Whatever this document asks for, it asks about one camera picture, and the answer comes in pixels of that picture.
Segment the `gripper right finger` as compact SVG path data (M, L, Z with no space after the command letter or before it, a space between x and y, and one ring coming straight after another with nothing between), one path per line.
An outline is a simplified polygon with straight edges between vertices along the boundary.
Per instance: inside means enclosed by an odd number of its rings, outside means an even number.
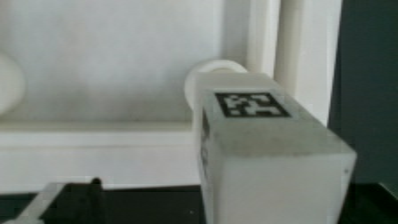
M353 185L351 224L398 224L398 184Z

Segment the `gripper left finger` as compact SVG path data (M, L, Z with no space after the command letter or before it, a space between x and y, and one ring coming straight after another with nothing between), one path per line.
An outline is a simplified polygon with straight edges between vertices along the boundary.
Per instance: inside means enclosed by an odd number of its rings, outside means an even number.
M101 179L49 183L10 224L106 224Z

